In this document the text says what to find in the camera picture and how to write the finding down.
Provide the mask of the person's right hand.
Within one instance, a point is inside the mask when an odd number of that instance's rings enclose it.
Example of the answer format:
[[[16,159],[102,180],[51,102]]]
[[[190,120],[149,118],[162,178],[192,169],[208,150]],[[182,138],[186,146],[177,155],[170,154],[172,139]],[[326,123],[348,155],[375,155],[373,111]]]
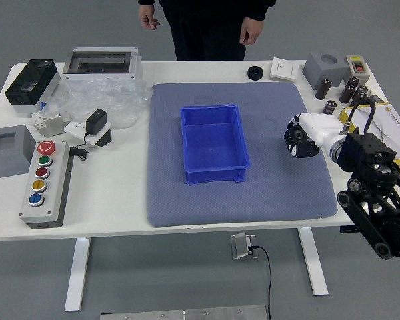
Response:
[[[140,5],[138,18],[141,22],[141,26],[146,30],[156,30],[160,26],[160,22],[155,18],[154,5]]]

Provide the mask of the person's left hand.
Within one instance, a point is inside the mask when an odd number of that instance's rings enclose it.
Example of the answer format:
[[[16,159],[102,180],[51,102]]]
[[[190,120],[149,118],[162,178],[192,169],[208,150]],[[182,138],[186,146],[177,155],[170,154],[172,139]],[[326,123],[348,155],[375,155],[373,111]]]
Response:
[[[264,22],[245,17],[241,24],[239,42],[241,45],[253,45],[263,30]]]

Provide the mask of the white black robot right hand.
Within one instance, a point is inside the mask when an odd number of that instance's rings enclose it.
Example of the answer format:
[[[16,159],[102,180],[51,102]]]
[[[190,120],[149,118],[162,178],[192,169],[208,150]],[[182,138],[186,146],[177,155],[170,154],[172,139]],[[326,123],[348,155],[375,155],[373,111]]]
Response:
[[[299,113],[287,125],[284,140],[293,157],[314,157],[323,149],[336,163],[347,133],[347,126],[334,115]]]

